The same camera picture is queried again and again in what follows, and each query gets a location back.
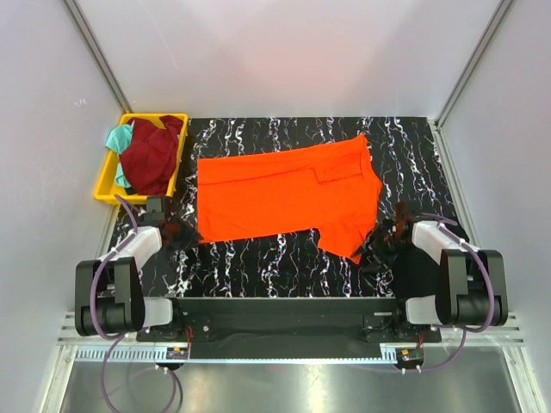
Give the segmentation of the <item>orange t shirt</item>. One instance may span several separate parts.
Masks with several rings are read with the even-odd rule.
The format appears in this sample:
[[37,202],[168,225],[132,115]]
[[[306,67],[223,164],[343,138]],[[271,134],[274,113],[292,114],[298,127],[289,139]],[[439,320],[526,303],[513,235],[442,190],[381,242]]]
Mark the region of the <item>orange t shirt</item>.
[[198,162],[198,230],[206,243],[316,229],[320,249],[361,260],[382,183],[368,140]]

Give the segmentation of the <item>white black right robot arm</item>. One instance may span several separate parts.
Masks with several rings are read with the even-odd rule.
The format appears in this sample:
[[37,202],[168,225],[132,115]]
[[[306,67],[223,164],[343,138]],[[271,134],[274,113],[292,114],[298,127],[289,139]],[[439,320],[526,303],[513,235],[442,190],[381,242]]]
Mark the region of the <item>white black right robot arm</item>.
[[404,324],[482,332],[509,317],[501,253],[469,242],[453,219],[401,201],[353,254],[364,273],[389,271]]

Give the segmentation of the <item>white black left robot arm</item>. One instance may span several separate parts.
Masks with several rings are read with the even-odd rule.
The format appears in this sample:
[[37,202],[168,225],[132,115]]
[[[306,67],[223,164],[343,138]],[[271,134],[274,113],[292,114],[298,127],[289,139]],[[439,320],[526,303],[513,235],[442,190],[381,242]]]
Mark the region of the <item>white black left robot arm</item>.
[[76,267],[75,329],[80,336],[113,340],[172,321],[173,304],[145,298],[139,271],[161,250],[189,250],[202,236],[188,222],[163,213],[131,222],[132,229],[108,253]]

